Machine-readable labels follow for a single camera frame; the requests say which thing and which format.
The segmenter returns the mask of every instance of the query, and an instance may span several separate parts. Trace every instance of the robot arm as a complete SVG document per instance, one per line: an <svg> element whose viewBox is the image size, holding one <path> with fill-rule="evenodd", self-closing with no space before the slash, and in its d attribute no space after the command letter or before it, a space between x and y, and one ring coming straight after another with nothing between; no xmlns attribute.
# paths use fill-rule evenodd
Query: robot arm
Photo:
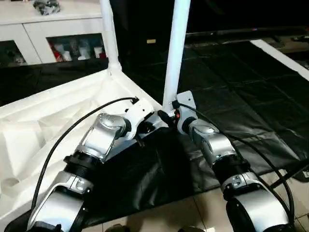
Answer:
<svg viewBox="0 0 309 232"><path fill-rule="evenodd" d="M99 114L74 154L64 158L67 165L31 213L28 231L80 232L87 198L98 179L97 170L106 161L115 140L133 139L138 125L153 112L148 101L140 100L123 117Z"/></svg>
<svg viewBox="0 0 309 232"><path fill-rule="evenodd" d="M190 91L177 101L196 108ZM250 165L235 152L230 140L195 112L179 106L178 131L188 134L201 149L221 185L226 211L235 232L293 231L288 216L275 196L250 172Z"/></svg>

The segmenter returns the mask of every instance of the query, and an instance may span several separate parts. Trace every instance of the cabinet door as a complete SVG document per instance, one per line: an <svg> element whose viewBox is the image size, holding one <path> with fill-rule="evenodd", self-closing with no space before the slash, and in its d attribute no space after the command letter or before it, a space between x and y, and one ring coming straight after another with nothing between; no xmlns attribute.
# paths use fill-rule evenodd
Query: cabinet door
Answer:
<svg viewBox="0 0 309 232"><path fill-rule="evenodd" d="M105 57L102 18L27 23L24 26L43 63ZM86 55L81 54L84 50L87 50Z"/></svg>
<svg viewBox="0 0 309 232"><path fill-rule="evenodd" d="M0 25L0 67L41 64L22 24Z"/></svg>

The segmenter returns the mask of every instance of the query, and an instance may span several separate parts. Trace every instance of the tile floor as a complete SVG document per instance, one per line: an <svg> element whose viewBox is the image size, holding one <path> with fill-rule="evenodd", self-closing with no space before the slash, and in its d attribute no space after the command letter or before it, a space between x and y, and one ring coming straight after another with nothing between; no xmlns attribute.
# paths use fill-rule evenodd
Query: tile floor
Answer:
<svg viewBox="0 0 309 232"><path fill-rule="evenodd" d="M273 183L276 174L263 176L269 184ZM290 179L288 184L295 202L295 227L297 232L309 232L309 183L303 184ZM277 193L287 201L282 186ZM225 201L220 189L201 193L179 202L170 203L155 209L146 210L128 217L106 222L83 232L104 232L114 224L127 225L131 232L177 232L183 226L196 226L207 232L232 232L225 211Z"/></svg>

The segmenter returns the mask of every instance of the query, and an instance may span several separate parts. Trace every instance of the white pole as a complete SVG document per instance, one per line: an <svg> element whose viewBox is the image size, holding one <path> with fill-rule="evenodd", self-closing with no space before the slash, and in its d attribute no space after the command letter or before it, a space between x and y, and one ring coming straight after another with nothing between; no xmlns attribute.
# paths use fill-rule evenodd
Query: white pole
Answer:
<svg viewBox="0 0 309 232"><path fill-rule="evenodd" d="M173 110L171 102L176 100L180 68L183 58L183 47L191 0L175 0L172 31L169 41L169 58L165 77L163 110Z"/></svg>
<svg viewBox="0 0 309 232"><path fill-rule="evenodd" d="M103 19L103 41L109 60L108 67L121 70L111 4L109 0L100 0L100 5Z"/></svg>

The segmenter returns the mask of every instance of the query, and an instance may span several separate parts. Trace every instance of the black tablecloth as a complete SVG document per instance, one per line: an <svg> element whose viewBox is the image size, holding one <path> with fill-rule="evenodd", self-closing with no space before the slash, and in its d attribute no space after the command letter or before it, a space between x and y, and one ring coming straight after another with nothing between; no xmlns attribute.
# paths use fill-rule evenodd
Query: black tablecloth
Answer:
<svg viewBox="0 0 309 232"><path fill-rule="evenodd" d="M159 103L163 99L167 52L133 56L124 73ZM49 64L6 69L1 101L9 103L103 69L101 62ZM179 92L191 90L197 108L222 130L249 141L277 167L309 157L309 82L251 43L184 50ZM218 187L201 152L186 136L159 129L101 170L85 227ZM271 171L245 145L236 143L257 172ZM7 227L23 228L28 215Z"/></svg>

